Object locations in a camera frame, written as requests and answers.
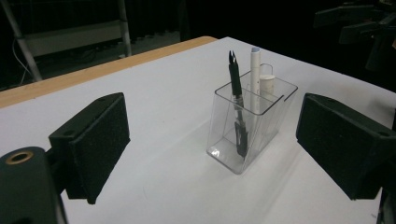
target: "white marker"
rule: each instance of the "white marker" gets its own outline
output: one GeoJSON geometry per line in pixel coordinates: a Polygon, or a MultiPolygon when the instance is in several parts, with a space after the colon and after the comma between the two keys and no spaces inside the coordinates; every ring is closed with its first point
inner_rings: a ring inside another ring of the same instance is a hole
{"type": "Polygon", "coordinates": [[[253,137],[258,126],[258,114],[260,113],[260,64],[261,62],[260,48],[253,47],[250,52],[250,109],[256,114],[253,115],[252,124],[250,128],[249,145],[252,147],[253,137]]]}
{"type": "MultiPolygon", "coordinates": [[[[260,95],[260,64],[260,48],[253,47],[250,53],[250,91],[257,95],[260,95]]],[[[251,97],[250,104],[251,110],[254,113],[260,113],[260,101],[258,97],[251,97]]]]}

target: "pen holder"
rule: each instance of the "pen holder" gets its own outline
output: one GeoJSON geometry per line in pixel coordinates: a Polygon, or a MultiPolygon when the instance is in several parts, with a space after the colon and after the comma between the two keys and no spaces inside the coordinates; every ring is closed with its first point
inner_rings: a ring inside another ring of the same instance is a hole
{"type": "Polygon", "coordinates": [[[231,83],[215,90],[206,147],[209,156],[237,175],[244,173],[276,136],[297,91],[295,85],[274,77],[273,88],[258,95],[250,91],[250,72],[240,78],[243,107],[233,101],[231,83]]]}

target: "metal bar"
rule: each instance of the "metal bar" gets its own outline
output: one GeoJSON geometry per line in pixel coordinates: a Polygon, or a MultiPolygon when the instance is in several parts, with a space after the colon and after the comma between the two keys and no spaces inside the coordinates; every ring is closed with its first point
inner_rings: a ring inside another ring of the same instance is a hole
{"type": "Polygon", "coordinates": [[[121,36],[125,46],[125,57],[129,57],[132,55],[131,38],[129,37],[128,19],[126,17],[124,0],[119,0],[119,11],[120,11],[121,36]]]}
{"type": "Polygon", "coordinates": [[[3,6],[4,11],[6,12],[8,21],[12,27],[12,30],[14,31],[15,38],[18,41],[18,44],[20,45],[21,51],[23,53],[23,56],[26,59],[26,62],[28,62],[30,70],[32,72],[33,78],[35,81],[40,81],[43,78],[40,75],[40,72],[38,71],[37,65],[35,64],[35,58],[33,57],[32,53],[30,52],[29,48],[27,47],[26,40],[22,36],[21,30],[19,25],[17,24],[14,14],[11,11],[11,7],[9,6],[9,3],[7,0],[0,0],[1,5],[3,6]]]}
{"type": "Polygon", "coordinates": [[[34,57],[119,38],[119,20],[25,36],[26,44],[34,57]]]}

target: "black pen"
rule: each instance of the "black pen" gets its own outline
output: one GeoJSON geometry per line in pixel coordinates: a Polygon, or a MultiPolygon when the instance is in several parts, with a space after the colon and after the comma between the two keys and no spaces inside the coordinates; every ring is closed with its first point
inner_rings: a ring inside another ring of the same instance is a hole
{"type": "Polygon", "coordinates": [[[236,116],[235,125],[235,133],[236,133],[236,150],[239,155],[242,157],[246,157],[248,153],[248,133],[246,128],[246,123],[243,118],[243,108],[244,108],[244,99],[242,97],[242,87],[241,80],[239,77],[239,66],[236,61],[235,54],[232,50],[230,50],[229,54],[230,64],[228,68],[230,70],[231,76],[231,86],[233,89],[233,102],[234,102],[234,110],[236,116]]]}

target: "black foam pad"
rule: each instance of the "black foam pad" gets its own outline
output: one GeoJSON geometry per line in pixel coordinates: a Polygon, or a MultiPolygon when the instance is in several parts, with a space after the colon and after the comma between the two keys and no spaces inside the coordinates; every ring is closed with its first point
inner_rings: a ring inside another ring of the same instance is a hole
{"type": "Polygon", "coordinates": [[[101,97],[49,136],[56,160],[64,161],[70,199],[94,204],[130,142],[123,93],[101,97]]]}
{"type": "Polygon", "coordinates": [[[296,136],[351,200],[375,198],[388,181],[396,132],[334,99],[307,93],[296,136]]]}

